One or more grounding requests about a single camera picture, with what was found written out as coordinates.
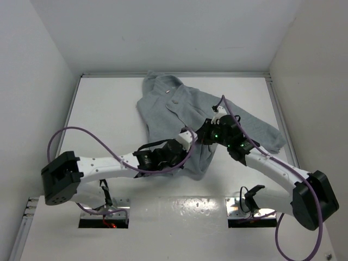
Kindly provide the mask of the grey zip-up jacket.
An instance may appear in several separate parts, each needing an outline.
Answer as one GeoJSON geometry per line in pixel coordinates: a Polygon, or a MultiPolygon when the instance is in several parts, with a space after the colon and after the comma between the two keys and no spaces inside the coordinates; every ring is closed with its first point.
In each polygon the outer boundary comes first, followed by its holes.
{"type": "MultiPolygon", "coordinates": [[[[173,75],[153,71],[143,80],[142,94],[136,107],[146,125],[149,142],[173,139],[184,127],[197,131],[205,119],[213,117],[212,106],[220,101],[217,96],[186,86],[173,75]]],[[[228,106],[241,117],[241,126],[251,139],[268,152],[279,153],[286,144],[279,130],[232,101],[228,101],[228,106]]]]}

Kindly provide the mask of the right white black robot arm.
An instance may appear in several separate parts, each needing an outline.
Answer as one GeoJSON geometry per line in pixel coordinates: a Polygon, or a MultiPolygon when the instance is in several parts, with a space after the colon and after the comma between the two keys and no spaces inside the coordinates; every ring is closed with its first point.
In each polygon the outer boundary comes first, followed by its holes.
{"type": "Polygon", "coordinates": [[[225,115],[216,121],[206,119],[197,135],[199,143],[226,147],[234,160],[261,172],[284,189],[274,191],[265,185],[256,185],[241,199],[244,211],[273,209],[293,216],[304,228],[314,231],[320,221],[326,221],[339,209],[323,172],[310,173],[267,155],[257,142],[247,140],[232,116],[225,115]]]}

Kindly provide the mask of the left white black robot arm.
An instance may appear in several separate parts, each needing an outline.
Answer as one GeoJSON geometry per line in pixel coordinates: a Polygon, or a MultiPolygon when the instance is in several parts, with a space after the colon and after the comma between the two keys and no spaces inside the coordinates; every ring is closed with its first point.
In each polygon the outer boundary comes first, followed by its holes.
{"type": "Polygon", "coordinates": [[[103,211],[112,200],[106,180],[160,174],[181,166],[188,155],[192,138],[177,137],[164,141],[153,151],[135,151],[121,156],[87,158],[67,151],[51,161],[41,171],[45,203],[56,206],[68,201],[103,211]]]}

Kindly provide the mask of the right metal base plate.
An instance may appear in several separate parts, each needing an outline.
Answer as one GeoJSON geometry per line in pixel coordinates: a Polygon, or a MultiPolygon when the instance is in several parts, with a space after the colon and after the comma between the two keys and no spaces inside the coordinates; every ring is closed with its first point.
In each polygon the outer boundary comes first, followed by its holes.
{"type": "Polygon", "coordinates": [[[262,208],[255,211],[250,211],[244,203],[244,198],[238,197],[226,197],[225,205],[227,217],[232,220],[243,220],[243,219],[273,219],[276,218],[276,212],[273,209],[262,208]]]}

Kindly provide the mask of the metal base plate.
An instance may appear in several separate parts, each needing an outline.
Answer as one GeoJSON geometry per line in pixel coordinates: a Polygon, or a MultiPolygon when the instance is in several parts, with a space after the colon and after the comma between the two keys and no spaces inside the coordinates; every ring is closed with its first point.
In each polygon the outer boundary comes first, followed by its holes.
{"type": "Polygon", "coordinates": [[[273,209],[262,208],[255,211],[250,211],[244,203],[244,198],[238,197],[226,197],[225,205],[227,217],[232,220],[243,220],[243,219],[273,219],[276,218],[276,212],[273,209]]]}
{"type": "Polygon", "coordinates": [[[107,219],[128,219],[131,208],[131,201],[128,198],[115,198],[111,199],[112,205],[102,206],[97,210],[93,210],[83,204],[77,204],[82,211],[81,216],[105,216],[107,219]]]}

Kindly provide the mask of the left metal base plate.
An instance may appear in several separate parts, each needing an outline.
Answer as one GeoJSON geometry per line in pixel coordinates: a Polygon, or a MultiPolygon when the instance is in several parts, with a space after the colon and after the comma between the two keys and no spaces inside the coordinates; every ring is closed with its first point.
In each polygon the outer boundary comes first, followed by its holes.
{"type": "Polygon", "coordinates": [[[105,216],[107,219],[128,219],[131,208],[131,201],[128,198],[115,198],[111,199],[112,205],[102,206],[97,210],[93,210],[83,204],[77,204],[82,211],[81,216],[105,216]]]}

